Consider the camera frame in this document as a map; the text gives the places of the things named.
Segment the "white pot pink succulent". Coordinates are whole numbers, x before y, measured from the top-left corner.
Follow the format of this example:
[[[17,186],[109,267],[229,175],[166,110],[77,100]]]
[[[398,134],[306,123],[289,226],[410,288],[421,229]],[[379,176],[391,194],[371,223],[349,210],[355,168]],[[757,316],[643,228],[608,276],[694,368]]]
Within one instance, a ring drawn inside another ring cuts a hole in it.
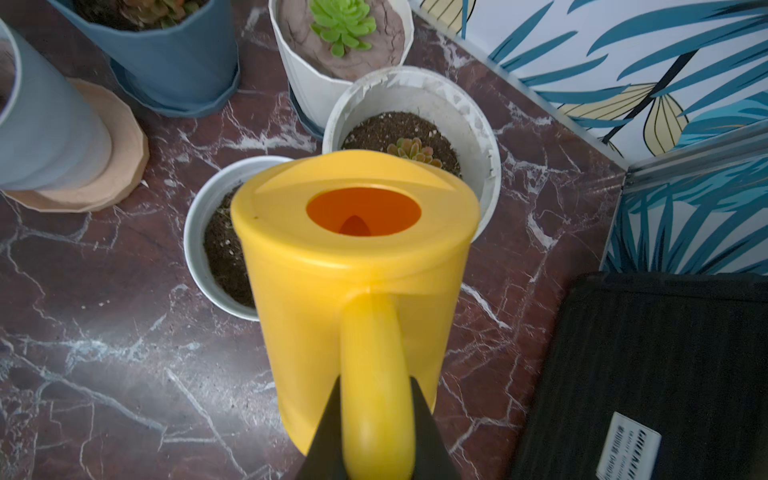
[[[114,92],[64,77],[1,26],[1,191],[39,212],[94,212],[127,198],[148,139]]]

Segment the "yellow plastic watering can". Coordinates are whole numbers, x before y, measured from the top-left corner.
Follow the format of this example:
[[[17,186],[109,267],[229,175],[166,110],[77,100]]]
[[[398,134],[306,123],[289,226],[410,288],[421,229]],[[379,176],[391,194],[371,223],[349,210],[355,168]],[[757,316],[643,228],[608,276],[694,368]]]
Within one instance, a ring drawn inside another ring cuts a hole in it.
[[[481,209],[437,167],[347,150],[271,167],[231,218],[276,384],[306,457],[341,378],[348,479],[411,479],[410,378],[433,413]]]

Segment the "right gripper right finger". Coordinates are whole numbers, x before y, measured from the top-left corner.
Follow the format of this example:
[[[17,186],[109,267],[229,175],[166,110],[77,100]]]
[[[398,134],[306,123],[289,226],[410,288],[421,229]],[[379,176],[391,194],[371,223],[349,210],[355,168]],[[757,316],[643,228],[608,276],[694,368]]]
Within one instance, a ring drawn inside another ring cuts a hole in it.
[[[415,465],[412,480],[460,480],[437,424],[415,377],[410,378],[415,421]]]

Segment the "large white pot yellow succulent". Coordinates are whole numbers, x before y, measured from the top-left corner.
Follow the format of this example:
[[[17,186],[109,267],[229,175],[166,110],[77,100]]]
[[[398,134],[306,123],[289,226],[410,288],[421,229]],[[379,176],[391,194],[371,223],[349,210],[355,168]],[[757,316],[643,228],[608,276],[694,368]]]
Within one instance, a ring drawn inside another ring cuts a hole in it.
[[[458,85],[433,71],[390,67],[363,76],[331,110],[322,143],[324,154],[337,151],[361,122],[386,112],[405,112],[434,124],[457,154],[463,181],[479,200],[480,237],[493,217],[502,169],[496,136],[477,103]]]

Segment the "small white pot green succulent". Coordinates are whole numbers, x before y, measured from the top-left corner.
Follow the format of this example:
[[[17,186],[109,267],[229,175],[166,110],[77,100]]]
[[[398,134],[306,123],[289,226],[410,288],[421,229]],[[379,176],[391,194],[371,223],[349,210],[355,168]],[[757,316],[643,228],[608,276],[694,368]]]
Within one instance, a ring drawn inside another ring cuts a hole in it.
[[[230,215],[231,202],[251,177],[287,161],[257,156],[225,167],[199,190],[186,217],[183,246],[193,280],[214,305],[240,319],[257,322],[259,317]]]

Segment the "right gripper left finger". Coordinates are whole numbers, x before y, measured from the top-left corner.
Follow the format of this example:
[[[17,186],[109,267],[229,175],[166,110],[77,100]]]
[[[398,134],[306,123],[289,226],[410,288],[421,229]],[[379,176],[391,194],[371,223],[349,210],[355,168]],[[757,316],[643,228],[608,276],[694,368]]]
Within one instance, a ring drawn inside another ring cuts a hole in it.
[[[342,450],[341,378],[338,377],[321,417],[298,480],[347,480]]]

